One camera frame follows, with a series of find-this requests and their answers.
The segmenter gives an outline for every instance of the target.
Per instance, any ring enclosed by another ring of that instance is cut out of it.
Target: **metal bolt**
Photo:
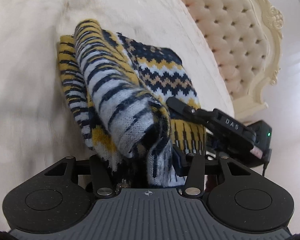
[[[196,187],[189,187],[185,190],[185,192],[188,194],[188,195],[191,195],[191,196],[195,196],[195,195],[199,195],[201,193],[201,190],[199,190],[198,188]]]
[[[102,187],[100,189],[97,190],[97,193],[101,196],[109,196],[112,194],[112,189],[108,188],[108,187]]]

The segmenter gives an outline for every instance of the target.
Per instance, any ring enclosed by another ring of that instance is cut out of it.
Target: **triangular cutout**
[[[60,163],[50,171],[45,173],[46,176],[63,176],[66,172],[67,163]]]
[[[234,163],[229,162],[228,167],[229,167],[229,170],[230,170],[232,176],[249,176],[250,175],[250,173],[248,171],[237,166]]]

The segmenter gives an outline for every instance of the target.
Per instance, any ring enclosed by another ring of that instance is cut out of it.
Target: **headboard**
[[[214,54],[237,119],[267,108],[275,85],[283,17],[268,0],[182,0]]]

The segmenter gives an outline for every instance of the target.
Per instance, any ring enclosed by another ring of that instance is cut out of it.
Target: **crosshair symbol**
[[[150,196],[150,195],[152,195],[152,194],[153,194],[153,192],[152,192],[152,191],[150,191],[150,190],[148,190],[148,191],[146,191],[144,194],[145,194],[145,195],[147,195],[147,196]]]

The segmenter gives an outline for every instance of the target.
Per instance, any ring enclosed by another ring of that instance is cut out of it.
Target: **patterned sweater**
[[[199,101],[181,59],[80,22],[62,36],[58,67],[66,100],[85,144],[101,158],[115,185],[173,187],[185,178],[171,164],[172,144],[201,154],[205,130],[169,112],[171,96],[194,108]]]

